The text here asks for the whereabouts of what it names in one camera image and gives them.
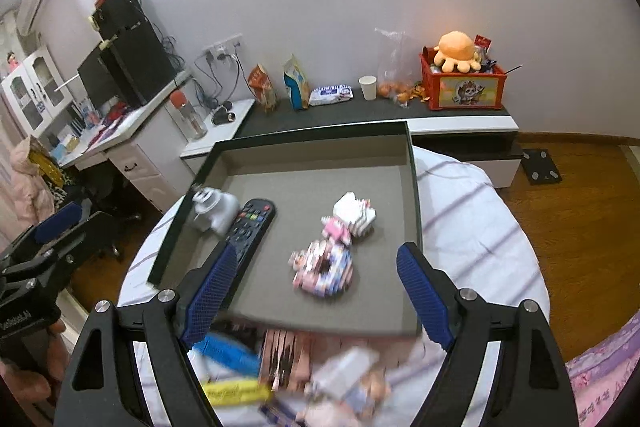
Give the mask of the person's left hand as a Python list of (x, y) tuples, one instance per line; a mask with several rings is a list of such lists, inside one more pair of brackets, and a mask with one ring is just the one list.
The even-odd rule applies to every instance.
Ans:
[(65, 369), (70, 359), (62, 337), (65, 331), (66, 326), (62, 320), (48, 327), (49, 344), (46, 356), (48, 376), (20, 369), (13, 362), (1, 361), (1, 377), (18, 402), (36, 403), (60, 394)]

